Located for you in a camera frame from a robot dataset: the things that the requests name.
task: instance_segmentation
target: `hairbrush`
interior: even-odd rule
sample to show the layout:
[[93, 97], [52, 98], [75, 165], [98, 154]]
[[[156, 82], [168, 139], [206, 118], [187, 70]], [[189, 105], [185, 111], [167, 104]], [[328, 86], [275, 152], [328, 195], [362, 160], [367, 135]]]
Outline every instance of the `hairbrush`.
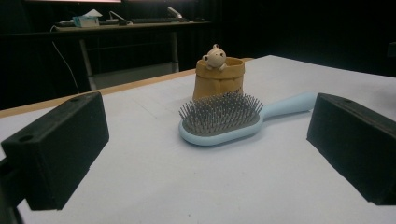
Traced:
[[317, 94], [304, 92], [263, 105], [241, 93], [214, 95], [184, 104], [179, 114], [181, 137], [198, 146], [214, 146], [258, 132], [264, 119], [314, 108]]

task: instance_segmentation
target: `toy bear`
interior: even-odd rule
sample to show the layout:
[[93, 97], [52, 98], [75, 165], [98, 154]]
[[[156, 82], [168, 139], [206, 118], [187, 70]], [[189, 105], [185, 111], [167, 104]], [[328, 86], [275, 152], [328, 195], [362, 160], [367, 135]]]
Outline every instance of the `toy bear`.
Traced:
[[213, 45], [213, 49], [202, 57], [202, 60], [206, 63], [207, 69], [212, 70], [213, 68], [218, 68], [222, 71], [227, 66], [225, 63], [226, 58], [224, 50], [222, 50], [218, 44], [215, 44]]

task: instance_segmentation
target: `black rectangular block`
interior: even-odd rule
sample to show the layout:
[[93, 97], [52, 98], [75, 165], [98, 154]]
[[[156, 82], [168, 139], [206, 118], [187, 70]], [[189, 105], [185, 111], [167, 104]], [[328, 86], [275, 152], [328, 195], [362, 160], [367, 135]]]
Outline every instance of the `black rectangular block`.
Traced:
[[368, 202], [396, 204], [395, 121], [320, 93], [307, 140]]
[[62, 209], [108, 139], [102, 95], [93, 92], [52, 109], [2, 147], [23, 175], [31, 209]]

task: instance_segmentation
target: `white tabletop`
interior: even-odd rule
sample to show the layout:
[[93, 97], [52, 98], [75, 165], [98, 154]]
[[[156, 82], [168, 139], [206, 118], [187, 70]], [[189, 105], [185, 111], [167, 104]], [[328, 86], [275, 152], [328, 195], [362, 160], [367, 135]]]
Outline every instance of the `white tabletop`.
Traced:
[[[311, 113], [217, 147], [186, 143], [178, 110], [193, 88], [186, 76], [104, 95], [110, 141], [62, 211], [23, 201], [26, 224], [396, 222], [396, 206], [367, 203], [306, 141]], [[244, 91], [265, 104], [325, 92], [396, 120], [393, 77], [267, 56], [246, 62]], [[49, 110], [0, 119], [0, 141]]]

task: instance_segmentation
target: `metal bristle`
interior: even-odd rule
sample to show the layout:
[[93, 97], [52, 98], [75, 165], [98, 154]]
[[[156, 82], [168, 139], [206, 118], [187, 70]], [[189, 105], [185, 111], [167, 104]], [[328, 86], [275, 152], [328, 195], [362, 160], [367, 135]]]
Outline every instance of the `metal bristle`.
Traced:
[[179, 114], [187, 132], [208, 136], [254, 124], [261, 110], [262, 103], [255, 97], [230, 92], [190, 101]]

